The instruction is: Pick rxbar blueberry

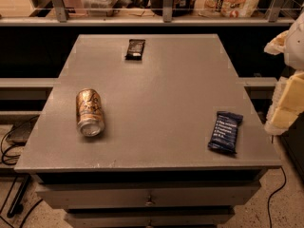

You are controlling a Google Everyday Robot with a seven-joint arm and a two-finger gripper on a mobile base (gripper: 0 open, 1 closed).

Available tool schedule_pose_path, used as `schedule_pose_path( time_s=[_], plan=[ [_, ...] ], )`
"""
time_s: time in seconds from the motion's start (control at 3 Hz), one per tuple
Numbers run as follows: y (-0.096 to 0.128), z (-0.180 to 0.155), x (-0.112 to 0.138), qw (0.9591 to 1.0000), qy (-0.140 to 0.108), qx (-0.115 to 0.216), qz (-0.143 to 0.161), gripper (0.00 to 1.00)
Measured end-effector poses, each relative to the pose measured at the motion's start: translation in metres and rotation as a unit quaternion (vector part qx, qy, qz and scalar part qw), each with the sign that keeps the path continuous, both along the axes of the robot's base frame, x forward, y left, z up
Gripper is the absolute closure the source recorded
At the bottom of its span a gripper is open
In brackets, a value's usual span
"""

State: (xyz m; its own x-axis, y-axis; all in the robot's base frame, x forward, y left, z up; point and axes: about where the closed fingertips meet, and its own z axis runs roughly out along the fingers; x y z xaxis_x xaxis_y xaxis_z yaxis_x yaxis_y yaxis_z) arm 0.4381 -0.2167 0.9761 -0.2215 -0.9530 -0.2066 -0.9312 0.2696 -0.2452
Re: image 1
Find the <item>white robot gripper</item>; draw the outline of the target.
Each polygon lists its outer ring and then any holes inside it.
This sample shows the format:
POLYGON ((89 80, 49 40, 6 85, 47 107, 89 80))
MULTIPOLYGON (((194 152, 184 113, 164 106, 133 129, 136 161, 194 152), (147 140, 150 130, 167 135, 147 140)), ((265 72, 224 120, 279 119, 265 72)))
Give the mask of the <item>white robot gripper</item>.
MULTIPOLYGON (((264 51, 271 55, 284 52, 287 66, 304 70, 304 13, 299 15, 289 31, 285 30, 272 39, 264 51)), ((280 77, 275 85, 264 129, 270 135, 281 135, 303 112, 304 72, 296 72, 289 78, 280 77)))

